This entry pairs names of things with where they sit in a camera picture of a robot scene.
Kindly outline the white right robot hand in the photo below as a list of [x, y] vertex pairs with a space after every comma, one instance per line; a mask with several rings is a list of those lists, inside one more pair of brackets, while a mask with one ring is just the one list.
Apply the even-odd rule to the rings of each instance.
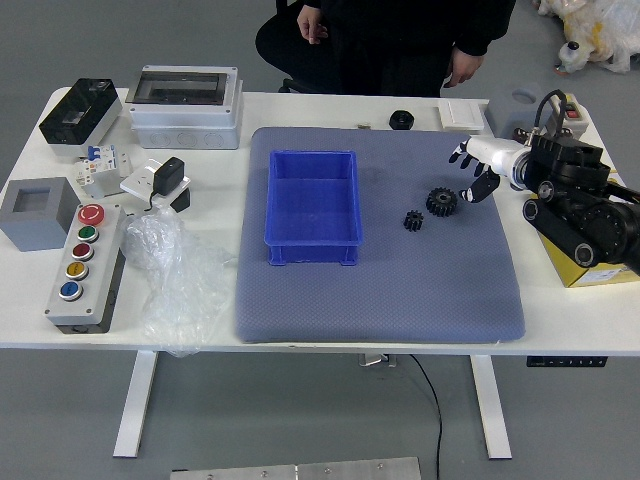
[[502, 177], [514, 189], [523, 190], [529, 155], [530, 148], [515, 140], [472, 136], [461, 142], [452, 152], [449, 162], [454, 163], [462, 157], [461, 169], [467, 168], [472, 160], [477, 162], [477, 166], [474, 170], [476, 180], [466, 190], [460, 191], [460, 197], [469, 203], [479, 203], [498, 188]]

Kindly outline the person's right hand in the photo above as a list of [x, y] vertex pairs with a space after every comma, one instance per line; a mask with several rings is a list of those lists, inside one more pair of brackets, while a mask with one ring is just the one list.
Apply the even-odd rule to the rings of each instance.
[[323, 15], [319, 8], [303, 5], [297, 18], [301, 36], [311, 45], [318, 45], [329, 37], [328, 29], [322, 24]]

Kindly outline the person's left hand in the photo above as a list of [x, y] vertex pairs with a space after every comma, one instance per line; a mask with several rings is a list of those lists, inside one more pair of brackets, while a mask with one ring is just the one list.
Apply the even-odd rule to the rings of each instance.
[[454, 47], [449, 59], [443, 87], [453, 88], [470, 80], [483, 62], [483, 55], [470, 55]]

